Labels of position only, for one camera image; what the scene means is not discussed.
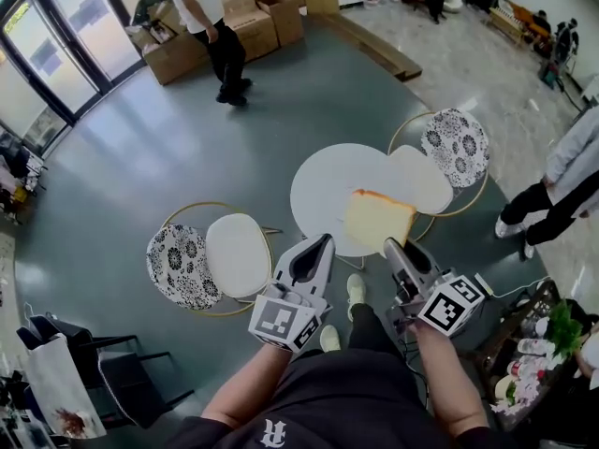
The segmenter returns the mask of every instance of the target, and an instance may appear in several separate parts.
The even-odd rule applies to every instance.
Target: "sneaker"
[[[320,332],[320,347],[325,353],[341,351],[341,341],[335,326],[326,325]]]
[[[240,81],[240,92],[243,93],[247,91],[254,84],[250,79],[241,79]]]
[[[534,246],[528,244],[526,238],[524,238],[524,249],[523,249],[524,259],[529,260],[533,259],[534,256]]]
[[[508,238],[510,236],[517,235],[517,233],[522,231],[521,224],[505,224],[502,221],[502,217],[497,218],[497,223],[495,223],[495,236],[499,239]]]
[[[216,101],[218,103],[228,103],[232,107],[245,107],[247,105],[247,100],[244,96],[241,96],[240,94],[219,94],[216,97]]]
[[[355,304],[363,304],[366,302],[366,283],[357,274],[352,274],[347,280],[347,294],[349,295],[349,308],[347,308],[347,317],[350,321],[354,321],[352,316],[352,307]]]

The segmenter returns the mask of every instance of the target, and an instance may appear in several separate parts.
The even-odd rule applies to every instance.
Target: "black shirt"
[[[463,449],[513,447],[479,427]],[[394,355],[348,349],[289,365],[269,408],[244,427],[188,417],[171,449],[450,449],[455,442],[418,399],[414,376]]]

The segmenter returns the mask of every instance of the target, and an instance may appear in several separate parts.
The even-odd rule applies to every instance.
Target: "floral cushion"
[[[208,269],[206,240],[195,228],[162,228],[148,244],[146,265],[162,294],[183,308],[207,310],[223,296]]]
[[[449,178],[454,188],[472,186],[489,167],[489,139],[470,113],[442,109],[422,135],[422,150]]]

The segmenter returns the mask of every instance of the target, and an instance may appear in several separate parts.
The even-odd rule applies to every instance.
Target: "white table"
[[[338,256],[374,254],[345,235],[343,228],[349,197],[359,189],[402,202],[414,199],[411,182],[399,175],[383,152],[354,143],[329,146],[301,165],[291,185],[291,210],[301,232],[308,238],[331,234]]]
[[[25,374],[37,404],[51,429],[70,439],[94,439],[106,436],[71,357],[65,338],[57,338],[31,352]],[[83,431],[68,431],[59,413],[77,415]]]

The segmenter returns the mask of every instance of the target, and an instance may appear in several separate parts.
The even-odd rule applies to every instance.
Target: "round white table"
[[[349,197],[359,189],[406,203],[414,200],[411,181],[383,152],[354,143],[329,146],[301,165],[291,185],[291,210],[299,229],[308,238],[331,234],[338,256],[374,254],[343,228]]]

